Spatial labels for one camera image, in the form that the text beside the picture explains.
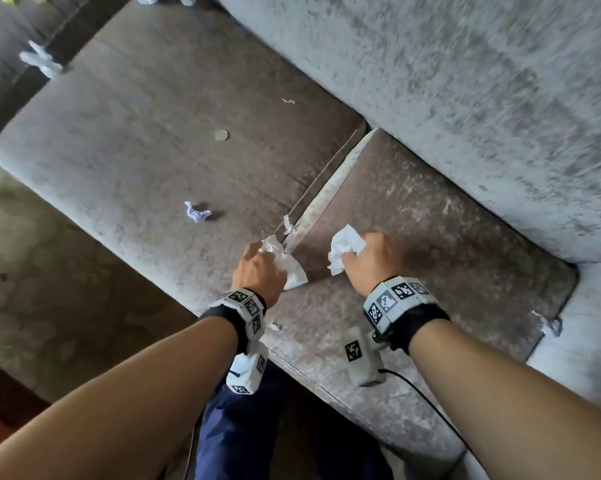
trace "wire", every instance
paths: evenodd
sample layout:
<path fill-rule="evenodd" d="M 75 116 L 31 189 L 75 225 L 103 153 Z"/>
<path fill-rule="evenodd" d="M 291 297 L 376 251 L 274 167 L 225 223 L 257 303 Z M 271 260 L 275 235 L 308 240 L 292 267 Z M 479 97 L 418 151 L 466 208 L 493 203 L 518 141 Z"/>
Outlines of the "wire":
<path fill-rule="evenodd" d="M 187 474 L 189 473 L 189 464 L 192 461 L 192 450 L 194 449 L 194 431 L 192 430 L 191 439 L 189 440 L 189 452 L 187 453 L 187 466 L 185 466 L 185 473 L 183 474 L 183 480 L 187 480 Z"/>
<path fill-rule="evenodd" d="M 458 432 L 458 430 L 456 430 L 456 428 L 454 428 L 452 426 L 452 424 L 447 420 L 447 418 L 438 410 L 438 408 L 436 406 L 433 405 L 433 402 L 430 401 L 429 399 L 427 399 L 427 396 L 424 395 L 420 389 L 418 387 L 416 387 L 411 381 L 409 381 L 409 379 L 404 378 L 403 376 L 401 376 L 398 372 L 394 372 L 394 371 L 390 371 L 389 369 L 379 369 L 378 370 L 381 374 L 391 374 L 393 376 L 396 376 L 397 378 L 403 379 L 407 384 L 409 384 L 419 395 L 420 397 L 422 397 L 425 402 L 427 404 L 429 404 L 430 406 L 432 406 L 432 409 L 434 411 L 436 411 L 436 414 L 438 414 L 440 416 L 440 418 L 445 421 L 445 424 L 447 426 L 449 426 L 449 428 L 456 434 L 456 436 L 458 436 L 458 439 L 460 441 L 463 442 L 463 444 L 465 445 L 465 447 L 467 448 L 467 450 L 469 450 L 472 454 L 474 454 L 474 452 L 472 451 L 471 447 L 467 444 L 467 442 L 465 441 L 465 439 L 460 435 L 460 433 Z"/>

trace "blue pants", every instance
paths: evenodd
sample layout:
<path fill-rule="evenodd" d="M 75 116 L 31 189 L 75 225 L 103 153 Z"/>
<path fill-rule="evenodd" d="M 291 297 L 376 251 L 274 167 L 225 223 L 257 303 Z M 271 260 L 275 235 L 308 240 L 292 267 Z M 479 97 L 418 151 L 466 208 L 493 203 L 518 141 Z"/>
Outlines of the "blue pants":
<path fill-rule="evenodd" d="M 234 394 L 221 381 L 203 413 L 195 480 L 269 478 L 291 380 L 269 361 L 254 395 Z M 378 443 L 327 404 L 314 402 L 314 459 L 321 480 L 392 480 Z"/>

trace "forearm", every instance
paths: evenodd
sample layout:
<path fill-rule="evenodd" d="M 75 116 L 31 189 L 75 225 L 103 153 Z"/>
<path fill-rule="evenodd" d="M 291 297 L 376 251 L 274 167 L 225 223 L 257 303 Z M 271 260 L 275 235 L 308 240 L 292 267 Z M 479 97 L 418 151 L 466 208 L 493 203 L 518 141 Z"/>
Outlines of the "forearm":
<path fill-rule="evenodd" d="M 232 363 L 237 333 L 210 317 L 64 397 L 0 446 L 0 479 L 152 479 Z"/>
<path fill-rule="evenodd" d="M 601 412 L 450 322 L 426 324 L 410 355 L 494 479 L 601 479 Z"/>

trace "person's left hand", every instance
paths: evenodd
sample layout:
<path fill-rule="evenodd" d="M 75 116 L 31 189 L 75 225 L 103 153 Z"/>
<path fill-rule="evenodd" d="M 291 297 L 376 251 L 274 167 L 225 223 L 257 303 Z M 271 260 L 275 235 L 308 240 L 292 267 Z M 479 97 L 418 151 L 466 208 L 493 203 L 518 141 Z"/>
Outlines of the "person's left hand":
<path fill-rule="evenodd" d="M 265 300 L 265 306 L 272 308 L 283 292 L 287 282 L 287 273 L 274 266 L 272 253 L 259 253 L 263 243 L 253 242 L 245 248 L 239 266 L 232 275 L 232 290 L 248 288 Z"/>

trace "person's right arm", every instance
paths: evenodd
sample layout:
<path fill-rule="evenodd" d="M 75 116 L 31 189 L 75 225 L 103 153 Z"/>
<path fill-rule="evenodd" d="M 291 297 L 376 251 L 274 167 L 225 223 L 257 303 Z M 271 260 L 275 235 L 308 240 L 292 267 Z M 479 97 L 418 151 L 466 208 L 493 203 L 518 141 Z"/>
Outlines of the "person's right arm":
<path fill-rule="evenodd" d="M 343 263 L 367 297 L 403 269 L 386 236 L 363 237 L 362 253 L 343 255 Z M 598 408 L 446 320 L 425 324 L 408 350 L 491 478 L 601 480 Z"/>

